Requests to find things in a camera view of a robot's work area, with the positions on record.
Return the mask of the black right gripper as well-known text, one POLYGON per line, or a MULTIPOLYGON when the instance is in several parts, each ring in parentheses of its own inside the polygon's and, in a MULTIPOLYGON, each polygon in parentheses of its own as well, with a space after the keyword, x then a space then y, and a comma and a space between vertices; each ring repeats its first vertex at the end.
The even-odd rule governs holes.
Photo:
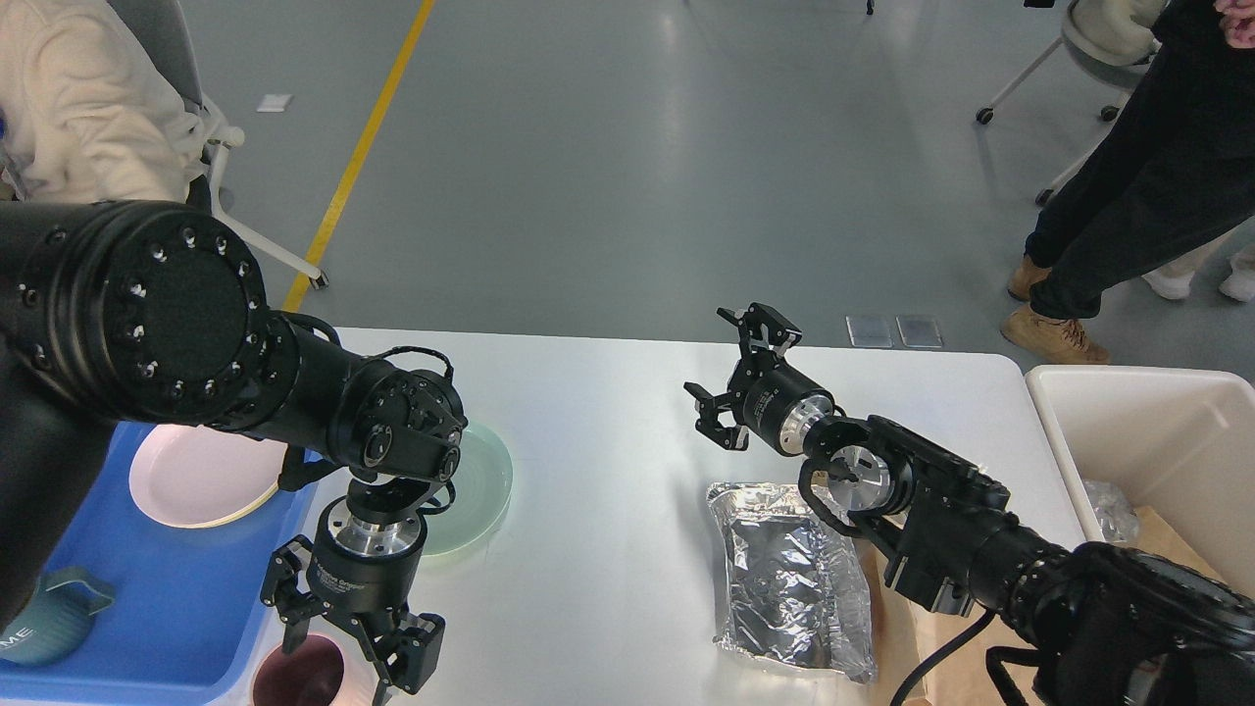
POLYGON ((835 399, 784 362, 784 354, 802 340, 801 329, 758 301, 740 310, 717 308, 717 316, 738 330, 738 390, 714 396, 702 384, 686 381, 684 389, 694 398, 697 410, 694 428, 729 451, 747 450, 753 430, 781 455, 802 455, 804 438, 814 424, 835 415, 835 399), (722 424, 725 413, 735 413, 734 425, 722 424))

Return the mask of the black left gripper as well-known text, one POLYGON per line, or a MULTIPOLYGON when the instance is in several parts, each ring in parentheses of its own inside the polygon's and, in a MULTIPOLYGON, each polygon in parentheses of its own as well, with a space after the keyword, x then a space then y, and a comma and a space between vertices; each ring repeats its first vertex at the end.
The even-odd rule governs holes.
POLYGON ((355 640, 376 672, 371 703, 385 705, 393 688, 418 693, 435 671, 446 631, 439 614, 408 612, 408 598, 427 539, 422 500, 345 495, 319 518, 318 535, 274 551, 260 599, 285 626, 279 651, 292 655, 309 623, 326 604, 344 614, 339 626, 355 640), (306 569, 307 586, 299 581, 306 569))

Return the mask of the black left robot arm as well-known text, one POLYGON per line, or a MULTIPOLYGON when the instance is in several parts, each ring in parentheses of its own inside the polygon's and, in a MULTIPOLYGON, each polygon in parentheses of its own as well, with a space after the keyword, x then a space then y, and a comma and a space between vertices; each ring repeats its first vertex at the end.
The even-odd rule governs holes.
POLYGON ((339 469, 348 492, 312 539, 271 556, 260 597, 282 650, 326 618, 376 671, 373 701, 415 693, 446 621, 408 597, 468 420, 453 367, 359 356, 331 326, 269 308, 236 232, 164 201, 3 204, 3 624, 75 518, 120 421, 287 445, 279 487, 339 469))

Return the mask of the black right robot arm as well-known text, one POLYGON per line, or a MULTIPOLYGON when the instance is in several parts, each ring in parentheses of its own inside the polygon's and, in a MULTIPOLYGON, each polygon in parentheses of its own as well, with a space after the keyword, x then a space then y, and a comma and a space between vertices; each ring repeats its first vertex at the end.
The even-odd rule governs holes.
POLYGON ((876 547, 884 586, 932 613, 984 607, 904 678, 894 703, 994 619, 1024 641, 985 653, 1007 705, 1024 703, 1009 665, 1035 670, 1032 688, 1048 705, 1252 702, 1245 594, 1147 551, 1043 539, 973 461, 882 416, 848 416, 789 366, 784 354, 802 334, 776 308, 719 317, 735 326, 740 357, 725 393, 685 385, 703 436, 735 451, 759 436, 781 456, 802 456, 799 495, 825 525, 876 547))

